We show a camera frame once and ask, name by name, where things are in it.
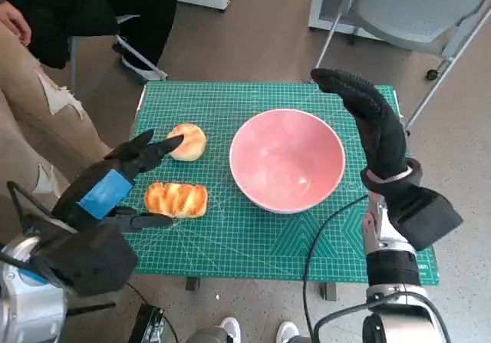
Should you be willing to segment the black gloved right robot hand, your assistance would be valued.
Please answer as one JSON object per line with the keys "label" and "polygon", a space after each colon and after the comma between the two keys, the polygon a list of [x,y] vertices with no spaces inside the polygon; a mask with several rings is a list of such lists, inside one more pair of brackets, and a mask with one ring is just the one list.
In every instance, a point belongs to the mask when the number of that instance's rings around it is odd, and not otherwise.
{"label": "black gloved right robot hand", "polygon": [[345,71],[315,68],[311,79],[324,93],[341,97],[354,118],[367,168],[386,180],[407,170],[406,138],[399,117],[370,82]]}

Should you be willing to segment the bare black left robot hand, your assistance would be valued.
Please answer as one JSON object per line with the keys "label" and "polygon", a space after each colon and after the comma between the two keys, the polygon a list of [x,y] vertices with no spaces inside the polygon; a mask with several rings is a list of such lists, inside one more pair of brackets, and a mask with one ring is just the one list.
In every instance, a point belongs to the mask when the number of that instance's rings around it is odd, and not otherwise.
{"label": "bare black left robot hand", "polygon": [[79,232],[103,224],[117,225],[124,233],[170,226],[173,221],[168,216],[119,205],[133,189],[136,177],[158,167],[184,140],[182,134],[158,142],[152,142],[152,137],[153,130],[147,130],[84,170],[57,201],[53,217]]}

